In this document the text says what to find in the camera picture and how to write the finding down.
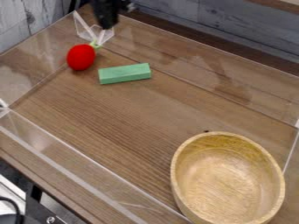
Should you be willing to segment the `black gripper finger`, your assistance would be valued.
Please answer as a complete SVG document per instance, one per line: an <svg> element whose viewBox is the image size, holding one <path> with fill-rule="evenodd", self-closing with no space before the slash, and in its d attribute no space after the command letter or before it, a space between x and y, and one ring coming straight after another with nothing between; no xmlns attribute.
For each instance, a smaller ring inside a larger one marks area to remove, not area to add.
<svg viewBox="0 0 299 224"><path fill-rule="evenodd" d="M116 25L118 8L118 0L91 0L93 14L104 30L110 29Z"/></svg>

